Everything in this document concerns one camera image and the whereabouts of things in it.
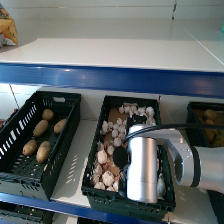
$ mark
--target potato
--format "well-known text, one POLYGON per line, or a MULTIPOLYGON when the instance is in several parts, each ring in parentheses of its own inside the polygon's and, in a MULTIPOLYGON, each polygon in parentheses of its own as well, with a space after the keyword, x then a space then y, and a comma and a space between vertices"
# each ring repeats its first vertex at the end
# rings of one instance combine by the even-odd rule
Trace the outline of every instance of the potato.
POLYGON ((54 118, 54 112, 50 109, 45 109, 42 113, 42 119, 50 121, 54 118))
POLYGON ((23 147, 23 155, 30 156, 36 151, 36 149, 37 149, 37 142, 35 140, 30 140, 23 147))
POLYGON ((35 137, 40 137, 48 128, 48 121, 41 120, 33 130, 33 135, 35 137))
POLYGON ((211 143, 214 141, 214 137, 215 137, 215 134, 213 132, 212 129, 203 129, 205 135, 206 135, 206 138, 208 139, 208 141, 211 143))
POLYGON ((214 121, 217 117, 217 113, 214 110, 208 109, 204 112, 204 120, 212 120, 214 121))
MULTIPOLYGON (((212 120, 209 120, 209 119, 207 119, 207 120, 205 121, 205 123, 206 123, 206 124, 212 124, 212 125, 215 124, 212 120)), ((218 136, 218 135, 219 135, 219 132, 218 132, 216 129, 212 129, 212 130, 213 130, 215 136, 218 136)))
POLYGON ((64 125, 65 125, 66 119, 63 119, 61 121, 59 121, 55 126, 54 126, 54 133, 55 134, 59 134, 61 132, 61 130, 63 129, 64 125))
POLYGON ((224 146, 224 136, 219 135, 215 138, 214 142, 212 143, 212 147, 223 147, 224 146))
POLYGON ((41 143, 40 147, 37 151, 36 159, 39 163, 43 163, 47 160, 48 156, 51 152, 51 144, 48 141, 44 141, 41 143))

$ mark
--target white wall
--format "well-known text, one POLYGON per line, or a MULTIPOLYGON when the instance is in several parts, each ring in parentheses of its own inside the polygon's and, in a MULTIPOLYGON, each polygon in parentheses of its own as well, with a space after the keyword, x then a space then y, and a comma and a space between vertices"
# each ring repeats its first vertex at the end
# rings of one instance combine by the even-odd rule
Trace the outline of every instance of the white wall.
POLYGON ((14 19, 224 19, 223 0, 1 0, 14 19))

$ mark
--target mushroom crate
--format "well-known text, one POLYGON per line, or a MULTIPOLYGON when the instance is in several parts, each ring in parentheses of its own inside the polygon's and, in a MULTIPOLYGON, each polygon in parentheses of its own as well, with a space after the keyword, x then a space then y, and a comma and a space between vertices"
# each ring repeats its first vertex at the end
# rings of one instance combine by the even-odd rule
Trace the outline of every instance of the mushroom crate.
POLYGON ((119 190, 119 179, 124 179, 125 172, 115 165, 113 153, 116 147, 122 145, 129 128, 135 124, 161 124, 156 100, 105 96, 83 176, 82 193, 88 197, 93 209, 161 221, 175 207, 170 167, 162 147, 157 150, 158 203, 136 202, 125 195, 121 196, 119 190))

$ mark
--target potato crate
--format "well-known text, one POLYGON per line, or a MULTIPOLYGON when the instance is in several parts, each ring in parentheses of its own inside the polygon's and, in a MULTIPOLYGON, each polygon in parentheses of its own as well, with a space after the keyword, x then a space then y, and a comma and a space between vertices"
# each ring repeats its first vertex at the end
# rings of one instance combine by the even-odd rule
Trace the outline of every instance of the potato crate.
POLYGON ((54 212, 0 202, 0 218, 16 224, 51 224, 54 212))
MULTIPOLYGON (((201 102, 191 102, 188 104, 187 123, 199 124, 199 117, 202 117, 203 112, 208 109, 212 109, 218 112, 215 124, 224 125, 224 104, 201 102)), ((192 146, 211 147, 202 129, 187 128, 186 133, 188 140, 192 146)), ((224 223, 224 195, 219 192, 210 190, 208 190, 208 194, 218 223, 224 223)))
POLYGON ((56 185, 61 167, 80 121, 80 94, 36 92, 0 130, 0 192, 48 200, 56 185), (36 137, 37 147, 43 141, 51 144, 51 153, 44 163, 22 153, 24 145, 34 139, 33 130, 42 119, 44 109, 51 109, 54 118, 48 130, 36 137), (60 134, 54 125, 66 118, 60 134))

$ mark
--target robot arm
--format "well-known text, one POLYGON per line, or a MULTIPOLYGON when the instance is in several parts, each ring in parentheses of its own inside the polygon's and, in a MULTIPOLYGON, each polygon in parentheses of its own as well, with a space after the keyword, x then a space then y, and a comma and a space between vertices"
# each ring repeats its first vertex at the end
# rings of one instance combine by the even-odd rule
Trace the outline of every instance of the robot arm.
MULTIPOLYGON (((129 133, 148 126, 132 126, 129 133)), ((127 172, 128 198, 157 202, 157 145, 164 146, 171 155, 178 185, 224 193, 224 147, 190 147, 176 129, 162 129, 141 133, 129 140, 131 164, 127 172)))

